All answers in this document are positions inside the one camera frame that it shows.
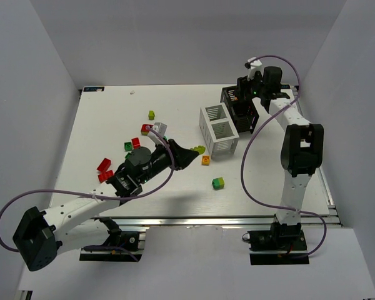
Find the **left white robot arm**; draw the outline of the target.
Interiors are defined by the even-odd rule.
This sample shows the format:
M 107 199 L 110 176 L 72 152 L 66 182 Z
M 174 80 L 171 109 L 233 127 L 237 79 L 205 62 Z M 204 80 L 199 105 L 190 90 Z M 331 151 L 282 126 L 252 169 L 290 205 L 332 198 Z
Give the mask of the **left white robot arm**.
M 122 231 L 110 217 L 100 214 L 142 193 L 143 184 L 165 169 L 185 169 L 198 155 L 197 151 L 185 149 L 173 139 L 156 145 L 154 151 L 138 147 L 88 196 L 79 196 L 43 211 L 36 207 L 28 209 L 12 238 L 27 268 L 38 271 L 56 256 L 79 248 L 92 252 L 123 252 L 136 261 L 134 252 L 138 250 L 139 234 Z

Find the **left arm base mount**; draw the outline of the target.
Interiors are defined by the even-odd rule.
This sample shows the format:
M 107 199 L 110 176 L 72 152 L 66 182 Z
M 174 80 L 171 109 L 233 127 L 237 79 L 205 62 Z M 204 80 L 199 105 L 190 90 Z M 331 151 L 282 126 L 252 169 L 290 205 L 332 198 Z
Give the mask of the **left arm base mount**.
M 117 263 L 140 261 L 144 249 L 142 232 L 122 230 L 110 217 L 95 217 L 93 222 L 96 226 L 103 225 L 107 236 L 101 244 L 82 248 L 80 261 Z

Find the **green lime lego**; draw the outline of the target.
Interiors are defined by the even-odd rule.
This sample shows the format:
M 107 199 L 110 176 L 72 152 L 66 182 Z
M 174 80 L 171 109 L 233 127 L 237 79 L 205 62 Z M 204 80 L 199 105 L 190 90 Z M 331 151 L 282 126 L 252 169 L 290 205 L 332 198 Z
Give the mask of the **green lime lego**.
M 224 188 L 223 177 L 217 177 L 212 180 L 212 187 L 214 190 L 220 190 Z

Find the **lime green lego plate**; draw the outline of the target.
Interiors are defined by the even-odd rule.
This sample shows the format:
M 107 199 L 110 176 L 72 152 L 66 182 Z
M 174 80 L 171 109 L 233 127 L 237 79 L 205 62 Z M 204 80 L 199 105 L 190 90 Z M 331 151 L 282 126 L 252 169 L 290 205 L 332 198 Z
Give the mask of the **lime green lego plate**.
M 206 152 L 206 147 L 198 145 L 191 148 L 192 151 L 196 151 L 199 155 L 203 155 Z

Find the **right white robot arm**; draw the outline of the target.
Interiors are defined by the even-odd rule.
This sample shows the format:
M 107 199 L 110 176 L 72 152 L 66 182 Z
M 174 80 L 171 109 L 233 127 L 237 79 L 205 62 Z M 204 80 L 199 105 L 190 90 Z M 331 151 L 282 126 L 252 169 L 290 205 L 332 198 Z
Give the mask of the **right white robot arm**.
M 259 98 L 261 106 L 284 130 L 281 148 L 284 187 L 275 222 L 298 226 L 307 185 L 323 161 L 324 128 L 303 117 L 289 94 L 283 92 L 280 67 L 262 68 L 252 62 L 246 63 L 246 68 L 249 72 L 238 79 L 237 95 Z

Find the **red lego brick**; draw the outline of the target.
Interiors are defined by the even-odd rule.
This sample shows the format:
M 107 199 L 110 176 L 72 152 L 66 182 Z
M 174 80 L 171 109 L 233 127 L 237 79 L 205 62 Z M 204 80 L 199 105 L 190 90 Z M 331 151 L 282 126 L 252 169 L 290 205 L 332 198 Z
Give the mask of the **red lego brick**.
M 104 158 L 103 160 L 102 160 L 102 162 L 99 164 L 99 166 L 97 167 L 97 171 L 98 172 L 100 172 L 100 173 L 105 173 L 108 169 L 109 169 L 109 167 L 110 167 L 110 165 L 111 165 L 111 160 L 110 159 L 108 159 L 108 158 Z
M 114 172 L 112 170 L 101 172 L 100 174 L 97 175 L 97 178 L 100 183 L 103 183 L 107 181 L 109 178 L 114 176 Z

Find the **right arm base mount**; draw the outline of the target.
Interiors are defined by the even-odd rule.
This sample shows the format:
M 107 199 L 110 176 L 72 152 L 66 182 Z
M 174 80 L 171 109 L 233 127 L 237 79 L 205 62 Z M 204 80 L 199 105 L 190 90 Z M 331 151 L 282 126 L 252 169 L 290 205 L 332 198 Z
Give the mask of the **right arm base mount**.
M 308 247 L 301 224 L 273 222 L 268 230 L 253 230 L 242 235 L 249 244 L 252 266 L 309 264 Z

